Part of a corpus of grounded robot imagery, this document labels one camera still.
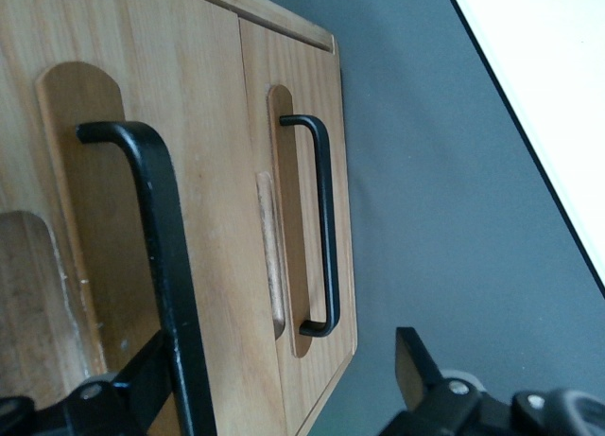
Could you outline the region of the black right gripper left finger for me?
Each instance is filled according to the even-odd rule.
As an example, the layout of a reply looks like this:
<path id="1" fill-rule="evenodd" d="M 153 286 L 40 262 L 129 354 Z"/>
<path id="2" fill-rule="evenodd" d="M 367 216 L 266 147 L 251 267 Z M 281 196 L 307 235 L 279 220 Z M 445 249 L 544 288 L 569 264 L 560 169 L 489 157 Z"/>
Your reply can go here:
<path id="1" fill-rule="evenodd" d="M 111 381 L 89 381 L 65 402 L 70 435 L 145 435 L 172 393 L 164 336 L 154 335 Z"/>

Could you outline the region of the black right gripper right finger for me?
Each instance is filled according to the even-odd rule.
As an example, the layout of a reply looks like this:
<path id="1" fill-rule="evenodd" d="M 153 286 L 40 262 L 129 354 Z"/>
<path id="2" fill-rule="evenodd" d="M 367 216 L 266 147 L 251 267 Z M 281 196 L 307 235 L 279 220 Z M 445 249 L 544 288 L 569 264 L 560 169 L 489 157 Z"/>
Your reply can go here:
<path id="1" fill-rule="evenodd" d="M 513 435 L 510 408 L 467 374 L 444 374 L 417 331 L 395 335 L 395 376 L 406 408 L 383 435 Z"/>

